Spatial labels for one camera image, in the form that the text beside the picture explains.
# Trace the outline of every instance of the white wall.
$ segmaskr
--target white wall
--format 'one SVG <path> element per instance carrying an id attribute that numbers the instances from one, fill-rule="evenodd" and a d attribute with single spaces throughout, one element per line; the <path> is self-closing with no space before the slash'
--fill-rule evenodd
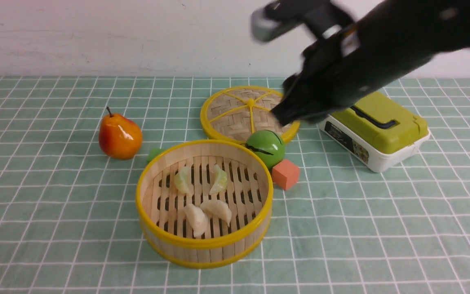
<path id="1" fill-rule="evenodd" d="M 380 0 L 340 0 L 363 16 Z M 260 45 L 249 18 L 267 0 L 0 0 L 0 74 L 287 76 L 311 39 Z M 414 76 L 470 76 L 470 52 Z"/>

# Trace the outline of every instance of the yellow rim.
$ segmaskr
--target yellow rim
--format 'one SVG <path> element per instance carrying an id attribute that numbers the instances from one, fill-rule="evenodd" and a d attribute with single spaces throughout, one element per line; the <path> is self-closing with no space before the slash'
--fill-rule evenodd
<path id="1" fill-rule="evenodd" d="M 232 147 L 241 149 L 243 152 L 246 152 L 249 156 L 254 158 L 254 160 L 257 160 L 259 164 L 263 167 L 266 177 L 267 177 L 267 182 L 269 184 L 269 189 L 267 193 L 267 198 L 266 202 L 262 205 L 262 209 L 259 212 L 259 214 L 256 215 L 256 217 L 250 221 L 246 226 L 244 226 L 242 229 L 239 229 L 231 234 L 228 234 L 226 236 L 218 237 L 218 238 L 211 238 L 211 239 L 191 239 L 191 238 L 183 238 L 179 236 L 175 236 L 174 234 L 168 233 L 158 227 L 151 219 L 149 216 L 146 214 L 144 209 L 142 208 L 142 201 L 141 201 L 141 194 L 144 193 L 140 190 L 140 183 L 142 182 L 142 179 L 144 179 L 146 173 L 148 170 L 155 164 L 160 158 L 165 156 L 166 154 L 182 148 L 182 147 L 187 147 L 190 145 L 195 145 L 195 144 L 222 144 L 222 145 L 230 145 Z M 268 169 L 266 168 L 266 165 L 264 162 L 255 155 L 255 153 L 251 152 L 250 150 L 246 149 L 245 147 L 242 147 L 241 145 L 238 145 L 233 142 L 228 142 L 228 141 L 222 141 L 222 140 L 197 140 L 197 141 L 191 141 L 191 142 L 186 142 L 182 143 L 176 146 L 171 147 L 170 149 L 167 149 L 166 151 L 160 153 L 158 156 L 156 156 L 142 171 L 142 174 L 140 175 L 139 181 L 137 183 L 137 189 L 136 189 L 136 197 L 135 197 L 135 203 L 137 206 L 137 211 L 139 213 L 140 219 L 145 223 L 146 227 L 157 237 L 163 240 L 164 242 L 168 242 L 169 244 L 178 246 L 178 247 L 183 247 L 187 249 L 214 249 L 214 248 L 219 248 L 223 247 L 229 244 L 233 244 L 239 240 L 242 240 L 243 238 L 246 238 L 249 234 L 251 234 L 266 218 L 268 213 L 271 211 L 272 208 L 272 203 L 273 203 L 273 181 L 271 178 L 271 174 L 269 173 Z"/>
<path id="2" fill-rule="evenodd" d="M 246 108 L 248 107 L 250 110 L 252 110 L 252 108 L 259 108 L 259 109 L 262 109 L 262 110 L 266 110 L 266 111 L 269 111 L 269 109 L 267 108 L 263 108 L 259 105 L 249 105 L 249 104 L 246 104 L 243 105 L 243 106 L 240 106 L 240 107 L 237 107 L 237 108 L 234 108 L 232 110 L 229 110 L 229 111 L 226 111 L 225 113 L 217 116 L 217 117 L 214 117 L 213 119 L 209 120 L 208 119 L 208 108 L 210 106 L 210 104 L 215 100 L 217 99 L 217 97 L 219 97 L 220 95 L 228 95 L 228 96 L 231 96 L 237 100 L 240 100 L 241 102 L 243 102 L 239 97 L 235 96 L 235 95 L 231 95 L 230 93 L 228 93 L 229 91 L 232 91 L 232 90 L 237 90 L 237 89 L 258 89 L 258 90 L 263 90 L 263 91 L 268 91 L 268 93 L 264 94 L 264 95 L 261 95 L 260 97 L 256 98 L 253 102 L 257 102 L 259 99 L 269 95 L 269 94 L 275 94 L 275 95 L 278 95 L 279 97 L 282 97 L 282 94 L 279 92 L 279 91 L 275 91 L 273 89 L 268 89 L 268 88 L 265 88 L 265 87 L 259 87 L 259 86 L 238 86 L 238 87 L 233 87 L 233 88 L 228 88 L 228 89 L 224 89 L 222 91 L 219 91 L 217 93 L 215 93 L 214 95 L 212 95 L 211 97 L 209 97 L 206 102 L 204 102 L 202 108 L 201 108 L 201 125 L 204 129 L 204 132 L 206 133 L 206 135 L 208 136 L 208 138 L 210 139 L 215 139 L 215 140 L 222 140 L 222 141 L 228 141 L 228 142 L 232 142 L 232 143 L 235 143 L 235 144 L 243 144 L 244 142 L 242 141 L 239 141 L 239 140 L 235 140 L 233 138 L 230 138 L 228 136 L 224 136 L 223 134 L 217 132 L 212 126 L 211 126 L 211 122 L 216 120 L 216 119 L 219 119 L 220 117 L 224 116 L 224 115 L 227 115 L 229 114 L 230 112 L 233 112 L 233 111 L 237 111 L 239 109 L 242 109 L 242 108 Z M 255 126 L 253 125 L 253 111 L 250 111 L 250 122 L 251 122 L 251 132 L 255 132 Z M 300 122 L 298 121 L 295 121 L 291 124 L 291 127 L 289 128 L 289 130 L 287 130 L 286 132 L 284 132 L 281 137 L 282 137 L 282 141 L 284 141 L 285 144 L 291 142 L 291 140 L 293 140 L 293 138 L 297 135 L 297 132 L 300 128 Z"/>
<path id="3" fill-rule="evenodd" d="M 259 236 L 259 238 L 255 241 L 255 243 L 253 245 L 251 245 L 248 249 L 242 251 L 241 253 L 239 253 L 239 254 L 237 254 L 233 257 L 223 259 L 219 262 L 211 262 L 211 263 L 193 263 L 193 262 L 183 261 L 183 260 L 177 259 L 175 257 L 171 257 L 170 255 L 167 255 L 166 253 L 164 253 L 162 250 L 158 249 L 157 246 L 155 246 L 155 244 L 153 244 L 153 242 L 151 242 L 148 239 L 148 236 L 147 236 L 148 234 L 146 233 L 145 229 L 142 226 L 141 226 L 141 229 L 142 229 L 142 232 L 144 233 L 145 239 L 148 242 L 148 244 L 150 244 L 150 246 L 153 248 L 153 250 L 155 252 L 157 252 L 157 254 L 160 255 L 162 258 L 168 260 L 171 263 L 179 265 L 179 266 L 183 266 L 183 267 L 187 267 L 187 268 L 193 268 L 193 269 L 196 269 L 196 270 L 197 269 L 198 270 L 203 270 L 203 269 L 205 270 L 205 269 L 209 269 L 209 268 L 222 267 L 222 266 L 232 264 L 232 263 L 234 263 L 238 260 L 243 259 L 244 257 L 249 255 L 250 253 L 252 253 L 255 250 L 255 248 L 257 248 L 257 246 L 259 246 L 259 244 L 261 244 L 262 240 L 264 239 L 264 236 L 266 236 L 266 233 L 269 229 L 270 224 L 271 224 L 271 222 L 268 222 L 268 224 L 266 225 L 266 228 L 264 229 L 264 232 L 262 233 L 262 235 Z"/>

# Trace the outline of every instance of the foam cube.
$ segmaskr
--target foam cube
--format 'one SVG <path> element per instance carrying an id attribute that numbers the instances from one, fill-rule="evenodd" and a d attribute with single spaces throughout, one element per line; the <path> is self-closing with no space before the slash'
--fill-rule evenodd
<path id="1" fill-rule="evenodd" d="M 282 190 L 288 190 L 298 182 L 300 169 L 293 162 L 285 159 L 273 167 L 271 177 Z"/>
<path id="2" fill-rule="evenodd" d="M 149 164 L 154 158 L 156 158 L 159 154 L 164 152 L 165 149 L 153 148 L 150 150 L 148 154 L 148 158 L 146 158 L 146 164 Z"/>

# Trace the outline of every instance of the white container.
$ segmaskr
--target white container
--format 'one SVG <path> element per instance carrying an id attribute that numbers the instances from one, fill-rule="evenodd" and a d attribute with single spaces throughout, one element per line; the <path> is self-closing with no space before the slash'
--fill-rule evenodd
<path id="1" fill-rule="evenodd" d="M 393 154 L 384 154 L 332 116 L 320 122 L 318 127 L 375 173 L 382 173 L 413 156 L 420 149 L 420 145 L 431 135 L 431 132 L 428 132 L 426 136 L 412 145 L 403 147 Z"/>

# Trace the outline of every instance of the green block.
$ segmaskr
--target green block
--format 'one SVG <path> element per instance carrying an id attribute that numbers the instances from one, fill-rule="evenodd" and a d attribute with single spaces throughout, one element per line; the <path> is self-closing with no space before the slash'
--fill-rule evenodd
<path id="1" fill-rule="evenodd" d="M 165 149 L 153 148 L 146 158 L 146 164 L 149 164 L 154 158 L 161 154 Z"/>

